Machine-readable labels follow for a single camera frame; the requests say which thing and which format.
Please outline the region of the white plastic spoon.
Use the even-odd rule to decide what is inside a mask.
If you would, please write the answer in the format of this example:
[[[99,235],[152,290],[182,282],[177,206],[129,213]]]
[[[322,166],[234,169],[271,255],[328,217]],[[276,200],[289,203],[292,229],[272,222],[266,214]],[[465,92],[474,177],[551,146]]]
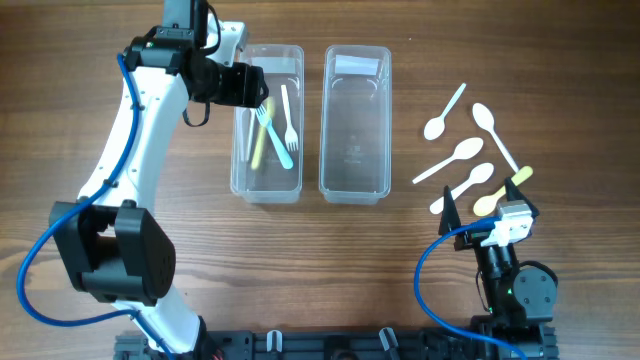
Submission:
[[[493,175],[495,167],[490,162],[481,163],[475,166],[469,173],[468,178],[450,190],[451,197],[456,200],[471,186],[476,184],[482,184],[489,180]],[[444,197],[440,197],[429,206],[429,211],[432,214],[440,214],[444,210]]]

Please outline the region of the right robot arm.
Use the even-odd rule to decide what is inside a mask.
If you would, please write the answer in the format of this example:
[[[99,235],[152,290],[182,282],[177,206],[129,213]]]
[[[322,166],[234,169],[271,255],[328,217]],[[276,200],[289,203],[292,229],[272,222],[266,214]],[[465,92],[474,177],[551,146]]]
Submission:
[[[455,236],[454,249],[472,250],[483,283],[487,316],[472,318],[471,330],[504,341],[514,348],[475,342],[478,359],[517,359],[517,350],[529,359],[557,359],[559,349],[553,319],[558,277],[537,261],[520,261],[515,245],[532,235],[539,210],[505,181],[507,201],[497,206],[495,221]]]

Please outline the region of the light blue plastic fork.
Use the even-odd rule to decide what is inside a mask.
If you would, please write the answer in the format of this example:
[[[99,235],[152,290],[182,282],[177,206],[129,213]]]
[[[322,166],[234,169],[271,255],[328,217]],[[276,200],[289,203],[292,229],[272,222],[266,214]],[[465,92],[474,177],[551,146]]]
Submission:
[[[262,105],[260,105],[256,109],[256,115],[260,125],[267,130],[267,133],[271,139],[271,142],[273,144],[273,147],[275,149],[276,155],[280,161],[281,166],[285,170],[291,170],[293,168],[294,163],[291,156],[288,153],[288,150],[285,148],[283,142],[280,140],[273,126],[272,115],[270,114],[271,109],[272,109],[272,106],[269,104],[268,101],[265,101]]]

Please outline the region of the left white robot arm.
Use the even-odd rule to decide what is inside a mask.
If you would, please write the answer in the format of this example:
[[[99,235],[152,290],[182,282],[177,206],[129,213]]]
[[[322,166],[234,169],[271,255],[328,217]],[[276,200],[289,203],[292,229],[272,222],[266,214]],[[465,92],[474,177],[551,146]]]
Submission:
[[[72,286],[131,316],[160,359],[219,359],[203,319],[174,287],[176,253],[156,222],[156,188],[172,134],[190,102],[255,108],[263,70],[240,63],[242,24],[205,1],[168,1],[162,22],[119,60],[120,107],[101,158],[75,202],[50,214]]]

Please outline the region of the yellow plastic spoon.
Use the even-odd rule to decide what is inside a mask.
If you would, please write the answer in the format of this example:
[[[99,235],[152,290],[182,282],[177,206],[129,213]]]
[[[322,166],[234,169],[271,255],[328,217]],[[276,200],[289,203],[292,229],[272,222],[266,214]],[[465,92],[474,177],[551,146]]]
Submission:
[[[517,171],[510,178],[510,180],[513,182],[514,185],[518,186],[524,181],[526,181],[528,178],[530,178],[532,175],[533,175],[533,169],[530,166],[524,166],[519,171]],[[506,186],[503,185],[495,193],[479,198],[473,206],[473,213],[478,217],[483,217],[491,214],[496,208],[498,200],[505,195],[506,195]]]

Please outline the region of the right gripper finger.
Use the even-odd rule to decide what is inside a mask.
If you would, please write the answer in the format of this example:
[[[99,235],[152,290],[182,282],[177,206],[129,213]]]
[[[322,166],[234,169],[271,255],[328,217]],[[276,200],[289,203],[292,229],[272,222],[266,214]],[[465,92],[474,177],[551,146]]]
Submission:
[[[446,235],[453,230],[461,227],[460,217],[453,199],[452,190],[449,186],[445,186],[443,190],[443,210],[438,234]]]
[[[533,218],[537,218],[540,214],[538,208],[519,190],[511,178],[506,178],[505,182],[506,198],[511,201],[524,201],[529,207]]]

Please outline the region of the small white plastic fork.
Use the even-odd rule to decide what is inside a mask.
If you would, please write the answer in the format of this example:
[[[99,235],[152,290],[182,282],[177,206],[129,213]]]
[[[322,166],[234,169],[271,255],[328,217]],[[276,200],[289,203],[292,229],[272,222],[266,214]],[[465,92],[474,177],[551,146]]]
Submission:
[[[281,86],[281,96],[282,96],[282,102],[283,102],[283,111],[284,111],[285,120],[286,120],[286,130],[285,130],[286,148],[290,152],[295,152],[299,150],[299,138],[293,126],[288,89],[285,85]]]

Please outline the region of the yellow plastic fork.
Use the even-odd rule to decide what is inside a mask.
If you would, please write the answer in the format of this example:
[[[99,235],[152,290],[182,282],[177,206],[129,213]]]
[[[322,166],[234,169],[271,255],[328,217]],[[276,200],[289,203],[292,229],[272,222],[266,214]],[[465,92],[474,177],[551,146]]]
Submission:
[[[268,97],[263,102],[261,107],[264,109],[264,112],[269,116],[269,118],[272,119],[275,110],[274,98]],[[267,128],[265,127],[265,123],[261,120],[261,117],[259,115],[256,115],[256,117],[258,119],[260,127],[258,130],[257,139],[254,145],[254,152],[251,159],[251,169],[254,171],[257,171],[261,166],[267,138]]]

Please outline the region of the cream white spoon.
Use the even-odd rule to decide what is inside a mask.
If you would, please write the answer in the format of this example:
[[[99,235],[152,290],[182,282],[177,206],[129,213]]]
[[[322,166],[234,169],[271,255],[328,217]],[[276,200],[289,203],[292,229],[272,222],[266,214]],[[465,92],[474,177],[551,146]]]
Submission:
[[[451,162],[456,160],[468,160],[477,155],[484,146],[484,140],[480,137],[471,137],[461,141],[455,148],[453,153],[441,162],[433,165],[429,169],[417,175],[413,180],[413,184],[417,184],[426,178],[437,173]]]

